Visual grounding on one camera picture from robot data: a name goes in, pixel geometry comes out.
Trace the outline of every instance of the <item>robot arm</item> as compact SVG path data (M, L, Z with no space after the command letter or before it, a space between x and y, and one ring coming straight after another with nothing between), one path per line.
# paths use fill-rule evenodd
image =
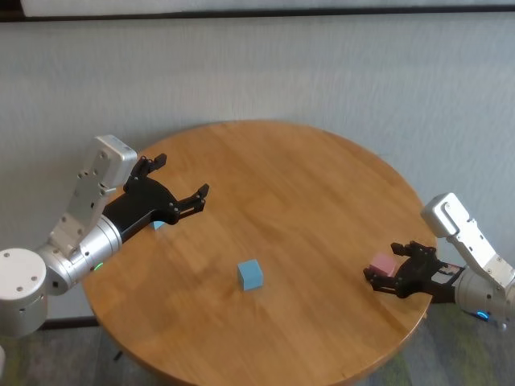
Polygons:
M437 237L446 237L456 247L468 266L439 261L436 248L414 241L404 246L394 243L393 252L409 258L395 277L365 269L373 289L400 298L425 292L433 295L434 303L455 302L465 312L501 325L515 317L515 271L492 248L457 197L453 193L436 196L421 216Z
M142 157L113 136L97 137L65 213L35 252L0 252L0 335L19 337L47 317L47 296L70 290L153 221L176 224L204 209L209 186L177 200L148 174L166 163ZM108 203L117 187L124 194Z
M476 274L503 292L512 285L515 270L492 248L454 193L434 197L421 216L435 236L446 237L455 246Z
M3 376L3 368L6 363L6 353L4 352L2 346L0 346L0 380Z

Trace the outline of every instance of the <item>gray floor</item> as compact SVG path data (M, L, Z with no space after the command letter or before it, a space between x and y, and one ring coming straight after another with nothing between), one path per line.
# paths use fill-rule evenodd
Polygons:
M79 283L66 294L48 297L48 319L93 316L88 299Z
M157 386L101 328L0 339L8 356L2 386ZM432 306L406 348L358 386L513 385L515 331L501 331L453 305Z

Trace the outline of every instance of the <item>blue led light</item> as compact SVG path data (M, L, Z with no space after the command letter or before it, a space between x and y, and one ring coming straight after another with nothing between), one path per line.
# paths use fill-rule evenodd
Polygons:
M479 316L480 318L484 319L484 320L488 320L488 318L490 318L488 316L488 314L486 312L483 312L483 311L477 311L476 315Z

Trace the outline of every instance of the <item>round wooden table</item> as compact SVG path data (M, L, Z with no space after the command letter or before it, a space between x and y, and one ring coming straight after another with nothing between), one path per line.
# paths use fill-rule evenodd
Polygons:
M304 125L240 121L177 133L142 154L204 212L146 228L85 281L100 324L147 368L203 386L325 386L370 373L431 297L373 292L362 270L390 243L434 245L422 204L376 155ZM237 263L265 283L244 292Z

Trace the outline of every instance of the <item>gray wall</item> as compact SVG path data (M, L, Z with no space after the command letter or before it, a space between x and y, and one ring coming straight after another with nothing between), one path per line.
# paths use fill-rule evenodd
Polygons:
M246 118L351 138L425 201L456 192L515 263L513 14L0 24L0 248L45 240L92 136Z

